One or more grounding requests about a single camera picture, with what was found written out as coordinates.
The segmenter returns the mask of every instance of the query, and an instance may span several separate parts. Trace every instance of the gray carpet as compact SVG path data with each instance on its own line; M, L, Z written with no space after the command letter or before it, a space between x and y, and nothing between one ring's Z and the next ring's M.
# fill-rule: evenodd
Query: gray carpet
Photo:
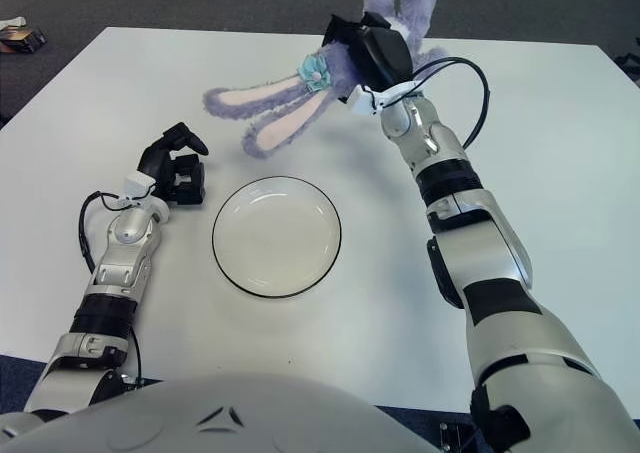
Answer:
M356 18L362 0L0 0L49 39L32 56L0 56L0 112L13 115L106 26L324 32L329 13ZM432 36L591 43L627 53L640 0L440 0Z

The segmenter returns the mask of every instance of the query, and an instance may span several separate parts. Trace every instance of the pink inner ear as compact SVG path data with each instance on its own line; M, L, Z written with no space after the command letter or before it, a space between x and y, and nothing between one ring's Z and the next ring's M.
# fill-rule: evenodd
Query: pink inner ear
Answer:
M286 141L311 118L328 93L327 90L320 91L300 108L265 126L258 133L256 139L258 146L264 151L269 151Z
M264 100L265 98L268 98L277 93L280 93L281 91L298 85L301 81L302 80L299 76L294 76L292 78L287 78L286 80L281 80L276 83L255 86L246 90L223 91L218 95L218 98L222 103L225 103L229 106L244 105L246 103L251 103L252 101Z

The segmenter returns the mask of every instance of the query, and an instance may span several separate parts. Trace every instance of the robot forearm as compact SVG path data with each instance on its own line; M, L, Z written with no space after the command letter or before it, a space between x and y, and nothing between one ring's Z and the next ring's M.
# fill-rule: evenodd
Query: robot forearm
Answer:
M640 433L558 318L531 296L531 262L456 136L421 96L381 116L427 206L444 298L467 315L472 414L496 451L639 451Z

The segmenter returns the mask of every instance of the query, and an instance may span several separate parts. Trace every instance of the blue flower accessory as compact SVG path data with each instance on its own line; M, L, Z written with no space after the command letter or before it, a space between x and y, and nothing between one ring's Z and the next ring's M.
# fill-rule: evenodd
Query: blue flower accessory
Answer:
M309 91L324 90L331 85L331 73L327 62L321 55L308 55L298 68L298 74L307 84Z

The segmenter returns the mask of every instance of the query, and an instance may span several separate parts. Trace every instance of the purple plush toy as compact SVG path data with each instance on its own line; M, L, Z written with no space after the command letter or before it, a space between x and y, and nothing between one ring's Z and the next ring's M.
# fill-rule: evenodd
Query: purple plush toy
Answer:
M383 15L405 38L414 66L420 66L444 56L440 48L418 53L435 4L436 0L401 0L396 13L395 0L364 0L364 11ZM294 76L248 89L215 88L205 93L204 104L212 115L233 120L268 111L242 140L247 154L266 158L301 135L332 102L348 97L359 83L347 47L333 42L307 56Z

